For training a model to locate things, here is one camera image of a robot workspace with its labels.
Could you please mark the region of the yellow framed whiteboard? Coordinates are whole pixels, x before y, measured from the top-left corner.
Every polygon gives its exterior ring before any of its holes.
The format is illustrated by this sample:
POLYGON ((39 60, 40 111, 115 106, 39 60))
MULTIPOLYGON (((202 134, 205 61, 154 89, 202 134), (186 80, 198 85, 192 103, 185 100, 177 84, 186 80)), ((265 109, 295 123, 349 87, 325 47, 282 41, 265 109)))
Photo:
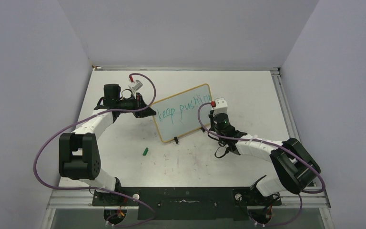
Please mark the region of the yellow framed whiteboard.
POLYGON ((206 83, 154 102, 151 108, 161 142, 168 143, 175 138, 202 128, 198 121, 198 109, 212 101, 210 86, 206 83))

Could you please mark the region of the green marker cap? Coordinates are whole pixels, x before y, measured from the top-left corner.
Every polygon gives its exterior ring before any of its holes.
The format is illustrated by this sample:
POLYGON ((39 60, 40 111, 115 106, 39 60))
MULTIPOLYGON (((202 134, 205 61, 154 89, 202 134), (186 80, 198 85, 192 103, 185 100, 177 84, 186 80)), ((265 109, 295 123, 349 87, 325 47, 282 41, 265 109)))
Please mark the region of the green marker cap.
POLYGON ((148 153, 148 151, 149 151, 149 148, 147 148, 147 147, 146 147, 142 155, 143 155, 143 156, 146 156, 146 155, 147 155, 147 153, 148 153))

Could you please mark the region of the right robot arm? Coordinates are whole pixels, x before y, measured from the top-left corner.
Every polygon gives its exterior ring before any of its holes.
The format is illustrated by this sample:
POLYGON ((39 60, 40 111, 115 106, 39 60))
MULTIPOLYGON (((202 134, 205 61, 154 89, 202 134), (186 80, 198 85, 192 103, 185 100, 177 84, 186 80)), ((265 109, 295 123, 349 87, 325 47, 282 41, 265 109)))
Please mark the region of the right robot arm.
POLYGON ((288 191, 299 194, 321 173, 319 165, 296 138, 285 141, 263 140, 237 130, 230 124, 228 114, 210 111, 210 132, 226 148, 226 153, 252 156, 273 165, 275 174, 263 175, 251 186, 251 200, 263 204, 273 194, 288 191))

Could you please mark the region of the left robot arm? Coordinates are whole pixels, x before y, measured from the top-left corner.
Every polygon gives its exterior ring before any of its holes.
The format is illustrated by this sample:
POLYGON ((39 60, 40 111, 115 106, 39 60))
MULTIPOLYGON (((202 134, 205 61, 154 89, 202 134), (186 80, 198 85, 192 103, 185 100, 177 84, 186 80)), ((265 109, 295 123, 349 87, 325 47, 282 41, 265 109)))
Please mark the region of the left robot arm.
POLYGON ((97 140, 111 126, 120 114, 132 111, 136 118, 156 115, 147 106, 140 93, 134 89, 129 98, 121 97, 118 84, 106 84, 104 96, 94 108, 93 118, 83 123, 71 133, 63 133, 59 138, 59 174, 71 180, 78 180, 91 187, 104 190, 104 199, 110 205, 118 205, 123 199, 121 185, 116 177, 112 177, 101 168, 101 159, 97 140))

